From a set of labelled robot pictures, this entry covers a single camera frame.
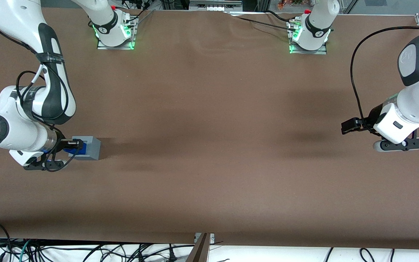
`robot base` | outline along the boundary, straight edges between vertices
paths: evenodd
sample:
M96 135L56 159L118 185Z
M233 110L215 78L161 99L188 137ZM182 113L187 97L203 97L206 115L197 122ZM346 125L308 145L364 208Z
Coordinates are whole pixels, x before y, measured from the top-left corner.
M295 17L295 19L291 19L289 22L286 22L287 28L294 28L298 30L298 27L301 25L300 16ZM310 51L301 48L298 43L293 40L294 35L298 33L298 31L288 31L287 35L289 37L289 52L290 53L305 53L309 55L326 55L326 44L324 43L318 50Z
M110 47L103 44L100 40L98 40L98 45L96 46L96 48L100 50L133 50L135 49L135 40L137 38L138 18L129 22L128 27L129 28L125 29L124 31L126 33L129 33L131 36L130 38L125 40L125 42L123 42L121 45Z

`black cable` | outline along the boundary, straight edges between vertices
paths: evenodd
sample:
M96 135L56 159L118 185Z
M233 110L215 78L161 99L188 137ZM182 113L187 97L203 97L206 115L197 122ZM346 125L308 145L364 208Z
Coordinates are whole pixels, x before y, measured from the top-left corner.
M125 2L125 0L123 0L122 5L125 5L128 9L130 9L130 7L128 6L128 4Z
M359 47L363 44L363 42L365 42L366 40L368 40L370 37L372 37L374 35L377 35L378 33L387 32L387 31L391 31L391 30L401 30L401 29L416 29L416 30L419 30L419 27L410 27L410 26L391 27L391 28L384 28L384 29L378 30L378 31L376 31L374 33L371 33L368 36L366 36L365 38L363 38L363 40L361 40L360 43L358 43L358 45L356 46L356 48L354 50L354 53L352 54L352 58L351 58L351 61L350 61L350 80L351 80L351 83L352 83L352 88L354 89L355 98L356 98L356 104L358 105L358 109L359 109L359 112L360 112L361 121L362 121L363 126L365 127L365 129L367 129L372 134L377 134L377 133L374 132L374 131L372 131L369 128L368 124L366 124L364 122L364 116L363 116L363 111L362 111L362 108L361 108L360 98L359 98L359 95L358 95L358 93L356 91L356 87L355 87L355 81L354 81L354 61L355 61L355 55L356 55L356 52L358 51Z
M9 233L7 232L6 228L5 228L5 227L3 227L3 225L1 225L1 224L0 224L0 228L4 231L4 234L5 234L5 235L6 235L6 237L7 237L7 246L8 246L8 249L9 249L9 251L10 251L10 253L9 253L9 261L12 261L12 246L11 246L11 238L9 237Z
M87 256L83 259L83 261L82 262L85 262L87 259L88 259L88 257L90 257L95 251L98 251L101 247L102 247L103 245L99 245L99 246L97 246L97 247L95 247L94 249L92 249L88 254L87 254Z
M331 255L331 252L332 252L332 249L333 249L334 247L331 247L330 249L329 249L329 252L327 252L327 255L326 255L326 260L324 261L324 262L328 262L328 260L329 260L329 256Z
M143 10L140 11L140 13L138 13L138 15L135 15L135 17L133 17L132 19L129 20L125 20L126 23L131 22L135 19L137 19L138 17L140 17L140 15L146 10L146 8L144 8Z
M281 27L279 25L271 25L271 24L268 24L268 23L264 23L264 22L260 22L260 21L256 21L256 20L251 20L251 19L243 18L243 17L239 17L239 16L237 18L240 18L240 19L246 20L246 21L250 21L250 22L254 22L254 23L258 23L258 24L261 24L261 25L268 25L268 26L274 27L274 28L281 28L281 29L285 29L285 30L288 30L288 31L295 31L295 29L293 29L293 28Z
M291 20L291 19L294 19L295 18L295 16L294 17L292 17L292 18L289 18L289 19L285 19L285 18L282 18L282 17L280 17L277 13L274 13L273 11L271 11L271 10L266 10L265 11L265 13L271 13L271 14L273 14L277 19L279 19L279 20L281 20L281 21L284 21L284 22L288 22L289 20Z
M32 85L33 85L33 83L32 83L32 82L30 82L29 87L27 86L27 88L25 88L24 92L23 92L22 94L20 94L20 79L21 79L21 78L22 78L22 76L24 76L26 73L31 73L31 74L36 75L36 72L34 72L34 71L25 70L25 71L22 71L22 73L20 73L20 74L19 74L19 76L17 76L17 79L16 79L16 81L15 81L15 90L16 90L16 92L17 92L17 96L19 97L19 100L20 100L20 105L21 105L21 106L23 106L23 104L24 104L23 97L24 97L24 96L25 96L25 94L27 93L28 89L29 89L30 87L32 87Z
M118 245L117 247L113 248L111 251L106 252L104 254L101 255L101 259L100 262L103 262L107 257L109 257L111 254L114 254L114 250L120 248L123 245Z
M389 260L390 262L394 261L394 253L395 253L395 249L392 249L391 251L391 259Z
M20 45L20 46L22 46L22 47L25 47L28 51L30 51L30 52L32 52L32 53L36 53L35 52L35 50L33 50L33 48L31 48L29 45L27 45L26 43L24 43L24 42L18 42L18 41L16 41L16 40L14 40L13 38L11 38L11 37L9 37L8 35L6 35L5 33L3 33L1 30L0 30L0 34L3 36L3 37L5 37L5 38L7 38L7 39L9 39L10 41L12 41L12 42L14 42L14 43L16 43L16 44L18 44L18 45Z
M156 251L156 252L154 252L154 253L151 253L151 254L145 255L145 256L143 257L143 260L147 259L148 257L152 257L152 256L154 256L154 255L158 255L159 253L161 253L161 252L163 252L163 251L166 251L166 250L169 250L169 249L178 249L178 248L180 248L180 247L193 247L193 246L194 246L194 245L182 245L182 246L176 246L176 247L168 247L168 248L166 248L166 249L161 249L161 250L158 250L158 251Z
M363 257L363 250L364 250L364 251L366 251L366 252L368 253L368 255L371 257L372 262L374 262L374 257L371 255L371 252L370 252L368 249L364 248L364 247L360 248L360 257L361 257L361 259L362 259L364 262L369 262L368 260L366 260L366 259Z

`blue object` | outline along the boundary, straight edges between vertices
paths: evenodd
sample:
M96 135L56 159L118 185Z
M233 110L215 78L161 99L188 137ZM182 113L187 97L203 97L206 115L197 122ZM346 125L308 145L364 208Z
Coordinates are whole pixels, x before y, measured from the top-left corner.
M69 154L75 154L75 152L77 152L77 149L75 148L71 148L71 149L63 149L65 152L69 153ZM83 142L83 147L82 149L79 150L79 152L76 154L78 155L85 155L87 153L87 144L85 142Z

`table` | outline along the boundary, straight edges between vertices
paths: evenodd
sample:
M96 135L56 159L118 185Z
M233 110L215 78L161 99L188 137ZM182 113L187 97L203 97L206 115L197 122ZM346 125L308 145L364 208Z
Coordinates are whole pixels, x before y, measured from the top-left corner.
M99 138L101 160L28 172L0 149L12 237L176 243L214 232L237 245L419 248L419 151L377 153L375 136L340 132L358 116L356 44L412 16L340 15L327 55L296 55L283 30L221 12L154 12L130 51L96 50L80 9L43 13L77 101L60 128ZM364 43L355 81L366 113L403 88L397 56L418 34ZM0 36L0 90L37 67Z

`green led light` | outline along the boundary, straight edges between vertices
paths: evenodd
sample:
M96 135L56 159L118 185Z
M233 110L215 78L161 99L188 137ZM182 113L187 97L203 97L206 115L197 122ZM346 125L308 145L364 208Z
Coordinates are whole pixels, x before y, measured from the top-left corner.
M127 32L127 33L125 32L125 26L121 25L121 30L125 37L128 37L128 35L130 35L130 32Z

